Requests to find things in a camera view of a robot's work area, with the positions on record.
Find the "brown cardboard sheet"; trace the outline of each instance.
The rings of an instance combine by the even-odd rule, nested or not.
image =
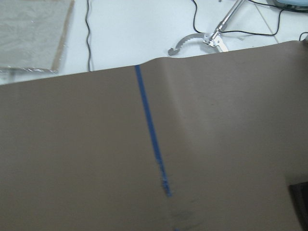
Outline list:
[[[292,41],[141,66],[180,231],[299,231],[308,47]]]
[[[171,230],[133,67],[0,97],[1,231]]]
[[[133,67],[0,86],[0,230],[301,230],[307,60],[293,41],[142,64],[169,198]]]

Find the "clear plastic sheet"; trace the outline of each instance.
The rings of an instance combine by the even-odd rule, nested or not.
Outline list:
[[[74,0],[1,0],[0,71],[56,72]]]

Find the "white tabletop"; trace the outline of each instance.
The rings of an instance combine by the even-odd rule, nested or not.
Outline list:
[[[202,32],[213,32],[235,0],[196,2],[196,27]],[[182,37],[195,33],[192,26],[195,6],[191,0],[90,0],[90,5],[92,70],[136,65],[158,57],[168,57],[169,48],[174,47]],[[0,84],[87,72],[86,9],[86,0],[75,1],[58,73],[1,74]],[[226,30],[273,33],[277,28],[279,11],[245,1]],[[274,37],[242,33],[223,34],[221,37],[230,51],[298,40],[300,33],[308,31],[307,19],[308,13],[283,12],[279,33]],[[214,52],[201,39],[192,39],[173,57]]]

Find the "dark object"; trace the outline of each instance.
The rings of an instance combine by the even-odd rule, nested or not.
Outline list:
[[[290,191],[299,221],[303,229],[308,231],[308,182],[290,185]]]

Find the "blue painter's tape strip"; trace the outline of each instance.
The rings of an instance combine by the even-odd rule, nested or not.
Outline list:
[[[161,153],[160,153],[160,149],[159,149],[154,124],[153,124],[153,121],[152,121],[152,116],[151,116],[151,111],[150,111],[148,99],[146,97],[146,92],[145,92],[145,87],[144,87],[144,83],[143,83],[143,79],[142,79],[140,66],[139,65],[135,66],[135,70],[136,70],[137,81],[138,81],[139,90],[140,90],[140,94],[141,94],[141,99],[142,99],[142,103],[143,103],[143,108],[144,108],[144,112],[145,112],[145,117],[146,117],[146,121],[148,123],[148,128],[149,128],[149,132],[150,132],[150,136],[151,136],[151,140],[152,140],[152,146],[153,146],[153,149],[154,149],[154,154],[155,154],[156,161],[159,164],[160,171],[161,171],[161,174],[162,174],[163,187],[164,187],[164,189],[167,193],[167,196],[172,196],[172,193],[171,193],[171,190],[170,190],[170,187],[169,187],[167,174],[166,174],[165,167],[164,167],[164,162],[163,162],[163,159],[162,159],[162,156],[161,156]]]

